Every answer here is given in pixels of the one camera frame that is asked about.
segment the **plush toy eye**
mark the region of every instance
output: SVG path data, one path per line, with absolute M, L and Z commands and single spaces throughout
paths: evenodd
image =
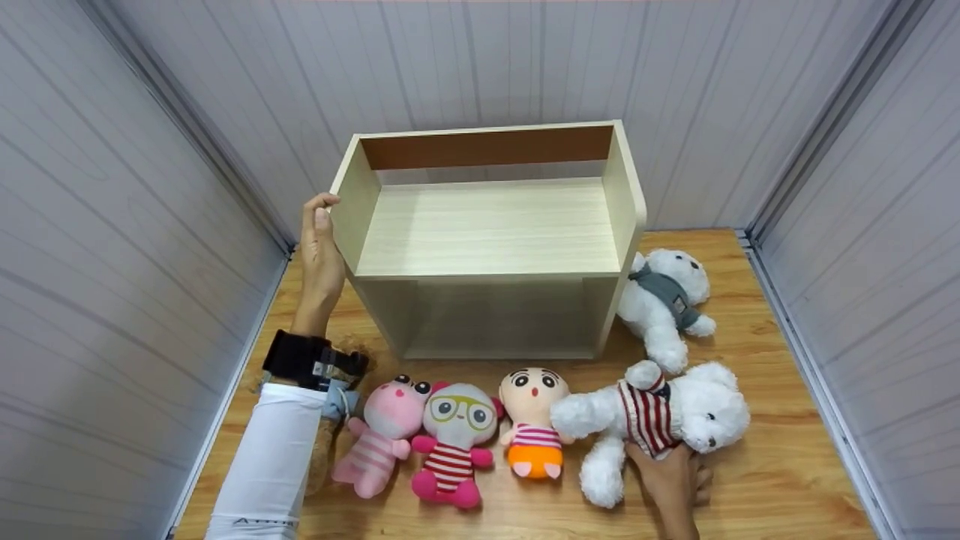
M 430 414 L 438 422 L 446 422 L 456 411 L 456 404 L 449 398 L 439 398 L 430 402 Z
M 490 409 L 483 405 L 471 405 L 468 414 L 470 426 L 475 430 L 485 430 L 492 424 L 493 415 Z

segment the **black wrist strap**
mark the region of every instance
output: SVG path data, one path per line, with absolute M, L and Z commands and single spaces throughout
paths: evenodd
M 368 363 L 366 356 L 357 352 L 341 353 L 322 337 L 277 330 L 263 360 L 263 370 L 272 377 L 294 380 L 302 388 L 326 391 L 331 368 L 358 377 L 367 371 Z

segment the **gray vest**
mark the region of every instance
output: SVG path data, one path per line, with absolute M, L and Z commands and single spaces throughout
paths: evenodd
M 700 318 L 700 311 L 690 304 L 684 288 L 670 276 L 651 270 L 649 262 L 627 277 L 659 298 L 670 309 L 673 320 L 677 322 L 677 330 L 686 330 Z

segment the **blue ribbon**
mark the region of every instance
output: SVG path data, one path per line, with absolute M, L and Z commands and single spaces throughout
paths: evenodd
M 360 394 L 355 390 L 347 390 L 348 384 L 345 380 L 331 380 L 329 388 L 326 389 L 326 402 L 321 415 L 324 418 L 339 422 L 344 418 L 344 414 L 353 415 L 356 410 L 357 402 L 360 401 Z M 344 395 L 347 396 L 347 410 L 344 411 Z

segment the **plush toy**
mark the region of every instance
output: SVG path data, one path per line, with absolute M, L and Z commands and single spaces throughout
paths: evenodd
M 414 384 L 406 375 L 373 390 L 363 408 L 366 422 L 355 416 L 347 422 L 358 438 L 334 465 L 333 481 L 353 484 L 353 491 L 364 499 L 383 491 L 396 461 L 410 454 L 406 439 L 420 430 L 429 394 L 429 382 Z
M 307 472 L 306 487 L 303 490 L 304 497 L 316 494 L 324 485 L 335 435 L 344 424 L 344 418 L 353 411 L 359 401 L 357 386 L 376 366 L 372 351 L 359 338 L 345 336 L 338 342 L 339 349 L 353 351 L 353 353 L 338 357 L 333 365 L 326 366 L 326 375 L 330 378 L 330 382 L 325 391 L 329 399 L 324 404 L 324 415 L 317 426 L 317 438 L 314 439 L 310 469 Z M 342 397 L 347 398 L 347 403 L 343 403 Z
M 642 360 L 613 386 L 556 402 L 550 419 L 557 431 L 577 439 L 602 431 L 584 458 L 580 487 L 591 503 L 612 508 L 623 498 L 625 441 L 654 458 L 682 442 L 705 454 L 739 440 L 750 410 L 736 376 L 717 362 L 666 381 L 655 362 Z
M 710 283 L 704 265 L 690 254 L 658 249 L 646 259 L 636 254 L 630 280 L 616 314 L 643 339 L 647 355 L 667 372 L 686 367 L 686 344 L 680 331 L 712 335 L 717 324 L 694 306 L 707 301 Z
M 416 452 L 427 454 L 414 475 L 414 493 L 425 501 L 459 508 L 480 504 L 474 467 L 492 467 L 493 453 L 474 446 L 496 434 L 503 405 L 472 384 L 437 383 L 423 412 L 423 427 L 431 436 L 414 437 Z
M 570 394 L 566 381 L 548 369 L 518 369 L 500 382 L 500 401 L 514 423 L 500 435 L 507 448 L 507 463 L 527 479 L 557 479 L 564 465 L 560 437 L 550 424 L 550 406 Z

